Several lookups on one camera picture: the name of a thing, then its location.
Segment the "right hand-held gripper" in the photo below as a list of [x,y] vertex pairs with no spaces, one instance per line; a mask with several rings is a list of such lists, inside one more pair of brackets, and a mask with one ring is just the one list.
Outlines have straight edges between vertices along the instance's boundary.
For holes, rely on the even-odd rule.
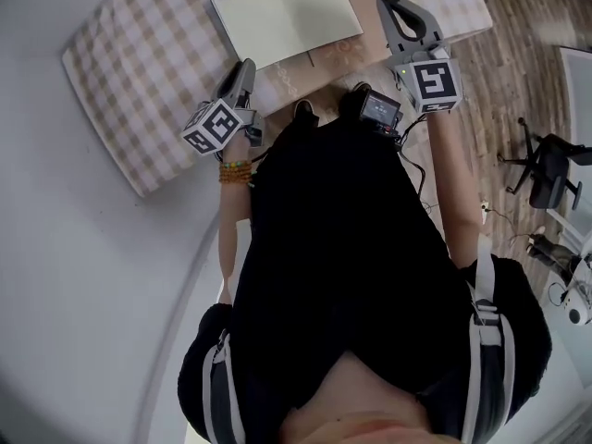
[[436,18],[410,0],[376,0],[388,47],[388,68],[417,114],[451,111],[463,100],[458,60],[450,57]]

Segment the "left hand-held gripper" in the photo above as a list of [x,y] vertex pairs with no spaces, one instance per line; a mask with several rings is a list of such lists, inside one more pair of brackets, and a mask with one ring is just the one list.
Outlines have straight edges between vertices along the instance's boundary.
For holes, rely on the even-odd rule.
[[256,65],[250,58],[238,62],[218,84],[218,99],[201,104],[191,116],[180,138],[197,154],[220,154],[237,133],[244,135],[252,148],[263,145],[264,119],[246,107],[255,74]]

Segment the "notebook with blue cover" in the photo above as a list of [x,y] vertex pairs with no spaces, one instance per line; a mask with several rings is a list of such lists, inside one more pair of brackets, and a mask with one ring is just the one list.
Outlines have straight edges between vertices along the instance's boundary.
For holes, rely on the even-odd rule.
[[350,0],[212,0],[239,60],[258,69],[363,33]]

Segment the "person's right forearm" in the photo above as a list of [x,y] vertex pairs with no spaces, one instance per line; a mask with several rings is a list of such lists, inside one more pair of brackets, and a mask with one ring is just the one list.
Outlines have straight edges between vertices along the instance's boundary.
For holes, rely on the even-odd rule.
[[426,122],[445,242],[452,262],[465,268],[477,258],[482,230],[477,183],[465,158],[457,115],[430,113]]

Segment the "person's left forearm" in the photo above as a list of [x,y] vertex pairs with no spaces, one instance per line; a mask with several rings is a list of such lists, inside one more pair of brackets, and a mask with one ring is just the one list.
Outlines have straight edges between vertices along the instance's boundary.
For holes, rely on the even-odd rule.
[[[241,162],[240,169],[244,171],[243,166],[250,162],[250,149],[248,138],[238,132],[223,150],[223,164]],[[218,301],[225,304],[232,303],[229,283],[236,261],[237,223],[251,217],[250,188],[247,181],[235,182],[235,178],[231,175],[230,182],[223,182],[220,192],[218,253],[223,286]]]

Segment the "person's left black shoe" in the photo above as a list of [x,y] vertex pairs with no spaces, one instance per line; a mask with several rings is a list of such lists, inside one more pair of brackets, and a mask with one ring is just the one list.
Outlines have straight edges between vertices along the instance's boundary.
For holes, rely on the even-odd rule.
[[308,99],[301,99],[294,106],[292,121],[315,128],[319,117],[315,114],[312,103]]

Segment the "person's black shoe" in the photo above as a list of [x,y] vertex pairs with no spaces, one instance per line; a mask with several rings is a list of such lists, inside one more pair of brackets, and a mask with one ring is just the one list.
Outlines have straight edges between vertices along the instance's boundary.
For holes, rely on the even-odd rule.
[[344,93],[339,100],[339,116],[358,118],[363,110],[366,95],[371,89],[369,83],[361,81]]
[[312,103],[308,99],[301,99],[294,106],[292,121],[315,128],[319,117],[315,114]]

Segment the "checkered tablecloth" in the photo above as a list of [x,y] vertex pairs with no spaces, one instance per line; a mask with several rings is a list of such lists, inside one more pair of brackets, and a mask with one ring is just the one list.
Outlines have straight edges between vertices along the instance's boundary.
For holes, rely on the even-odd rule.
[[[159,189],[197,155],[180,138],[236,62],[212,0],[104,0],[62,61],[107,151],[140,195]],[[485,0],[411,0],[449,42],[492,26]],[[259,68],[251,105],[270,115],[347,74],[386,59],[376,0],[350,0],[363,34]]]

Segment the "person's right black shoe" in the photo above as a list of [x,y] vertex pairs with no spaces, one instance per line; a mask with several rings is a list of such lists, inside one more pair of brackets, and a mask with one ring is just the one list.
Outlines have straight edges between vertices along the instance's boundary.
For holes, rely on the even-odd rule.
[[371,89],[369,83],[361,81],[344,93],[339,100],[339,116],[358,118],[363,110],[366,95]]

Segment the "person's black clothing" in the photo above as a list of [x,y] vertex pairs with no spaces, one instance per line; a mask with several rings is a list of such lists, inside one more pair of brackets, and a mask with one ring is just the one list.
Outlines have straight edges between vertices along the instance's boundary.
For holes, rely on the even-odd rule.
[[208,444],[280,444],[290,411],[352,353],[426,411],[441,444],[487,444],[533,398],[552,350],[522,266],[491,251],[457,267],[393,143],[360,118],[293,121],[247,181],[229,289],[179,372]]

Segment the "black office chair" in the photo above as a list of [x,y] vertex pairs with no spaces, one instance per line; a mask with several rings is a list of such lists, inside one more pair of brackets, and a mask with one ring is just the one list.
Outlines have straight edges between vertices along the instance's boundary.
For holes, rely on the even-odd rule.
[[576,210],[582,199],[583,183],[573,184],[569,180],[570,163],[592,167],[592,147],[572,144],[554,133],[541,137],[529,129],[523,117],[519,117],[517,123],[524,132],[526,157],[509,159],[502,154],[497,155],[503,165],[523,168],[516,185],[508,186],[505,191],[515,195],[531,179],[531,207],[555,209],[561,204],[563,194],[570,191],[573,194],[572,209]]

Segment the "black recorder with screen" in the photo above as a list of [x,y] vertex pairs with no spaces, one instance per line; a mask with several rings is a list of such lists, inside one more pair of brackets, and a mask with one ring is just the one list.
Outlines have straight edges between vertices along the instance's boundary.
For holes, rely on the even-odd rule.
[[402,117],[403,113],[399,102],[374,90],[365,92],[360,120],[368,124],[374,131],[387,137],[396,137],[399,135],[397,127]]

